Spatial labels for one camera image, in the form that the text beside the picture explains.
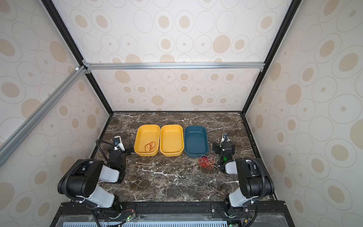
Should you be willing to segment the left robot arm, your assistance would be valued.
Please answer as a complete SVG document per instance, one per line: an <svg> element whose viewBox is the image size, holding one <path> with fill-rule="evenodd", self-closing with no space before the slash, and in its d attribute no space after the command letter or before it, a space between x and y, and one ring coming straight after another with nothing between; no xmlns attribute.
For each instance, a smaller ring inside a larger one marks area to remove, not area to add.
<svg viewBox="0 0 363 227"><path fill-rule="evenodd" d="M99 182L123 182L126 175L126 158L133 148L110 151L105 164L102 160L79 159L58 183L58 193L80 203L88 203L95 208L119 211L118 196L107 192Z"/></svg>

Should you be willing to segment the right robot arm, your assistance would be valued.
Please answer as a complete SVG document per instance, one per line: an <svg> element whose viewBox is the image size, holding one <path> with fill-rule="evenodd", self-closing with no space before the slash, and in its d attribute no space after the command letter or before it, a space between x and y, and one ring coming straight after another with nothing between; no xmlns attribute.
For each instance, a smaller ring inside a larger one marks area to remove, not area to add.
<svg viewBox="0 0 363 227"><path fill-rule="evenodd" d="M218 169L238 176L239 187L228 195L227 203L230 207L246 207L274 194L274 183L262 159L234 159L235 145L227 140L220 144L214 143L212 150L219 155Z"/></svg>

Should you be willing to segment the teal plastic tray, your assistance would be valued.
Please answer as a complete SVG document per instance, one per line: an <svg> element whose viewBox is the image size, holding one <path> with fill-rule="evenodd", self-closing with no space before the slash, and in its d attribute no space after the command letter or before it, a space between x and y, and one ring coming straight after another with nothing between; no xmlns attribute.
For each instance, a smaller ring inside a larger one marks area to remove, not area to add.
<svg viewBox="0 0 363 227"><path fill-rule="evenodd" d="M188 126L184 130L184 150L189 158L200 158L209 152L208 135L202 126Z"/></svg>

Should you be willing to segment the left yellow plastic tray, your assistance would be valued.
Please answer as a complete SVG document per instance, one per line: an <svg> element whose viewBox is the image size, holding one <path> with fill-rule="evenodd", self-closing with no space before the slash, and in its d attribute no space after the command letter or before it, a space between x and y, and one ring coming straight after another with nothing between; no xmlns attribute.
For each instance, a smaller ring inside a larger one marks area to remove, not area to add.
<svg viewBox="0 0 363 227"><path fill-rule="evenodd" d="M160 127L156 124L142 125L138 128L134 152L141 157L155 156L159 151Z"/></svg>

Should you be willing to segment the yellow plastic tray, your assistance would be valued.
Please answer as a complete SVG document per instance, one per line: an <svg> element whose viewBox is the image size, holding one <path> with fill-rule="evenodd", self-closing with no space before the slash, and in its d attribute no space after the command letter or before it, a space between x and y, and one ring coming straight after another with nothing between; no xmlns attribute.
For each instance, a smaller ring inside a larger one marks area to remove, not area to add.
<svg viewBox="0 0 363 227"><path fill-rule="evenodd" d="M160 127L156 124L142 125L138 128L134 152L141 157L155 156L159 151Z"/></svg>
<svg viewBox="0 0 363 227"><path fill-rule="evenodd" d="M183 127L178 124L164 125L160 134L160 152L165 157L176 157L184 151Z"/></svg>

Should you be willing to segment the middle yellow plastic tray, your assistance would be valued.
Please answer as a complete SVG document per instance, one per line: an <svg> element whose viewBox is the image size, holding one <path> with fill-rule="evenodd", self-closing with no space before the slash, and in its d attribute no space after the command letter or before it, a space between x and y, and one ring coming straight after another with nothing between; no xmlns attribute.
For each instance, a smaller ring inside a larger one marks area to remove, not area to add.
<svg viewBox="0 0 363 227"><path fill-rule="evenodd" d="M165 157L176 157L184 151L183 127L178 124L164 125L160 134L160 152Z"/></svg>

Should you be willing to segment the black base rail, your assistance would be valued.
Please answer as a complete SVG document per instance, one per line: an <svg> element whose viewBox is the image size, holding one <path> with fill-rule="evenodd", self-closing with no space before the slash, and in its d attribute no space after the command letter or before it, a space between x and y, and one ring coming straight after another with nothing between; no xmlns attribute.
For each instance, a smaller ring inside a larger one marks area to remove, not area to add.
<svg viewBox="0 0 363 227"><path fill-rule="evenodd" d="M283 201L258 201L233 208L215 202L122 202L119 208L96 208L65 202L52 227L293 227Z"/></svg>

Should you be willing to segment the back aluminium rail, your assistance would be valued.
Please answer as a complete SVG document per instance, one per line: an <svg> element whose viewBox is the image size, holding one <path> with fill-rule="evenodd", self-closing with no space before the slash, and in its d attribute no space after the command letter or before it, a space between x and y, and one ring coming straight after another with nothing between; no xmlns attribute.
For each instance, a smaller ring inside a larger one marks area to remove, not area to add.
<svg viewBox="0 0 363 227"><path fill-rule="evenodd" d="M182 63L88 63L88 70L206 70L263 69L263 62L182 62Z"/></svg>

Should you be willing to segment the aluminium rail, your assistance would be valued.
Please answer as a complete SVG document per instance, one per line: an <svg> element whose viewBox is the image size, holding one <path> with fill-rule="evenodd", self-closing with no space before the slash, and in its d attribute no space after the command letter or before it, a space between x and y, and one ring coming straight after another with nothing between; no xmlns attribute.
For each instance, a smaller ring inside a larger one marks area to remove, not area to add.
<svg viewBox="0 0 363 227"><path fill-rule="evenodd" d="M85 66L78 66L60 86L27 118L22 125L2 144L1 166L11 157L14 151L29 136L35 127L44 119L78 78L86 73Z"/></svg>
<svg viewBox="0 0 363 227"><path fill-rule="evenodd" d="M182 62L182 63L88 63L88 70L206 70L263 69L263 62Z"/></svg>

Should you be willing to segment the left aluminium rail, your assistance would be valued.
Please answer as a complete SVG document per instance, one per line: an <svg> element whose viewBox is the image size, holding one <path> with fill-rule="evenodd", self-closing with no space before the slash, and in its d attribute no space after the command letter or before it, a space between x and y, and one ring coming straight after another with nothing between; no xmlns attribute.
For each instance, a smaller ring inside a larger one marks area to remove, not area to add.
<svg viewBox="0 0 363 227"><path fill-rule="evenodd" d="M85 66L78 66L60 86L27 118L22 125L2 144L1 166L11 157L14 151L29 136L35 127L44 119L78 78L86 73Z"/></svg>

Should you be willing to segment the right black corner post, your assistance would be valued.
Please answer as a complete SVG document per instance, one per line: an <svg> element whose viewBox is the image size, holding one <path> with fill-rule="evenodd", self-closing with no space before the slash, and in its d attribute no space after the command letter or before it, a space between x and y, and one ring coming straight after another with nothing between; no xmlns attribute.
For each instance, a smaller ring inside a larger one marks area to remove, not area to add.
<svg viewBox="0 0 363 227"><path fill-rule="evenodd" d="M244 105L244 108L241 111L241 116L245 116L247 114L247 111L249 109L249 107L251 106L257 91L260 87L260 85L263 82L263 79L267 73L267 70L269 69L274 57L276 56L276 53L278 51L278 48L280 47L282 40L284 38L284 36L287 33L287 30L296 14L296 12L298 11L299 6L301 5L301 0L293 0L291 1L291 4L284 16L284 19L282 20L282 24L277 32L277 35L274 39L274 41L272 42L272 45L270 47L270 50L267 54L267 57L264 61L265 65L264 68L262 69L262 71L258 74L256 81L254 82L254 85L250 91L250 94L247 98L247 101Z"/></svg>

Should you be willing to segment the black corner post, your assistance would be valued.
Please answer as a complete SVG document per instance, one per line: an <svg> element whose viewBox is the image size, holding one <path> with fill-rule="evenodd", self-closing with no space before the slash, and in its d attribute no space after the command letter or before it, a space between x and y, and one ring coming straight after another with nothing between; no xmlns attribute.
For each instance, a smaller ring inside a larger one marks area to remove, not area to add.
<svg viewBox="0 0 363 227"><path fill-rule="evenodd" d="M96 82L92 72L88 70L88 67L84 64L84 57L81 54L75 40L73 39L72 35L70 34L67 26L65 25L63 19L61 18L58 10L56 9L55 4L53 1L49 0L41 0L42 4L44 5L46 11L48 12L50 18L52 19L53 23L57 27L58 31L60 32L62 38L66 42L68 48L71 50L71 53L75 57L77 63L80 66L86 67L86 70L88 71L86 73L86 77L88 81L90 82L92 88L94 89L95 93L97 94L98 98L100 99L102 105L106 109L107 113L109 115L113 114L113 110L111 109L111 106L109 105L108 101L106 100L103 92L101 91L98 83Z"/></svg>
<svg viewBox="0 0 363 227"><path fill-rule="evenodd" d="M263 82L263 79L267 73L267 70L269 69L274 57L276 56L276 53L278 51L278 48L280 47L282 40L284 38L284 36L287 33L287 30L296 14L296 12L298 11L299 6L301 5L301 0L293 0L291 1L291 4L284 16L284 19L282 20L282 24L277 32L277 35L274 39L274 41L272 42L272 45L270 47L270 50L267 54L267 57L264 61L265 65L264 68L262 69L262 71L258 74L256 81L254 82L254 85L250 91L250 94L247 98L247 101L244 105L244 108L241 111L241 116L245 116L247 114L247 111L249 109L249 107L251 106L257 91L260 87L260 85Z"/></svg>

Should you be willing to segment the left black corner post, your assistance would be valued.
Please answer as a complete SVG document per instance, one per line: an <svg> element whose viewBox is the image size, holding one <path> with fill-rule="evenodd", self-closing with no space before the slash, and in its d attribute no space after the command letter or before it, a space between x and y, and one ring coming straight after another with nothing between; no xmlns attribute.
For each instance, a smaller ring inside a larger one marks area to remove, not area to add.
<svg viewBox="0 0 363 227"><path fill-rule="evenodd" d="M67 26L65 25L63 19L61 18L58 10L56 9L55 4L53 1L49 0L41 0L42 4L44 5L46 11L48 12L50 18L52 19L53 23L57 27L58 31L60 32L62 38L66 42L68 48L71 50L71 53L75 57L77 63L80 66L86 67L86 70L88 71L86 73L86 77L88 81L90 82L92 88L94 89L95 93L97 94L98 98L100 99L102 105L106 109L107 113L109 115L113 114L113 110L111 109L111 106L109 105L108 101L106 100L103 92L101 91L98 83L96 82L92 72L88 70L88 67L84 64L84 57L81 54L75 40L73 39L72 35L70 34Z"/></svg>

